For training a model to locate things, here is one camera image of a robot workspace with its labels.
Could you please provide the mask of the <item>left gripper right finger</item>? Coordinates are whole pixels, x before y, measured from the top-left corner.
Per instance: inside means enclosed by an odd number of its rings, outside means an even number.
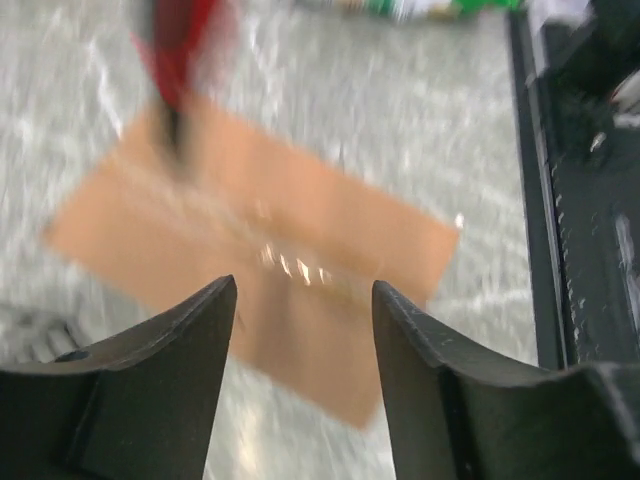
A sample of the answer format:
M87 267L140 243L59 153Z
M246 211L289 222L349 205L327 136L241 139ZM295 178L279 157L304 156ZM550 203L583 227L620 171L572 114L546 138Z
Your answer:
M635 479L639 368L549 371L426 314L389 283L372 316L400 479Z

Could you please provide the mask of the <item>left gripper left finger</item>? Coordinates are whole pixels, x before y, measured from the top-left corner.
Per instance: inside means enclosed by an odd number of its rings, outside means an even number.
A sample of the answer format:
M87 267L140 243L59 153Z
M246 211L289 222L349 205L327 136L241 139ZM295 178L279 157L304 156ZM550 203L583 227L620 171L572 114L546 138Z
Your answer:
M121 333L1 370L5 479L200 479L232 333L224 276Z

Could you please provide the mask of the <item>brown cardboard express box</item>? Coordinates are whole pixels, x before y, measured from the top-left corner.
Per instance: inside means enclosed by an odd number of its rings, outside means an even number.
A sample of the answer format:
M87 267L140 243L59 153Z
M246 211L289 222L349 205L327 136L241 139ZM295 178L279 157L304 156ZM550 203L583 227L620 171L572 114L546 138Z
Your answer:
M192 121L180 178L161 158L158 110L143 109L58 210L47 244L154 311L232 275L232 355L366 427L381 397L372 285L424 306L457 230L209 100Z

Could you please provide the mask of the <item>red black utility knife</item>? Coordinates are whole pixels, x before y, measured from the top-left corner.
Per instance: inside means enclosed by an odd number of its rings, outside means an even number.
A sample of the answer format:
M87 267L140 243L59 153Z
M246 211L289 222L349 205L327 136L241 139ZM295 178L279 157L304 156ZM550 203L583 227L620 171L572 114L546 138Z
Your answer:
M161 159L178 174L190 167L189 96L199 56L224 47L235 15L232 1L135 1L134 45L157 95L155 140Z

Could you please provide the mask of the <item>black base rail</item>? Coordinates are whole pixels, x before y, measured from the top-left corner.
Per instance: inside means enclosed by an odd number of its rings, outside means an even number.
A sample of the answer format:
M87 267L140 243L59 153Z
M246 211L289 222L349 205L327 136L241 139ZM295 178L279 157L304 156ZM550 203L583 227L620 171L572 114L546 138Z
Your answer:
M639 358L639 5L508 16L540 366Z

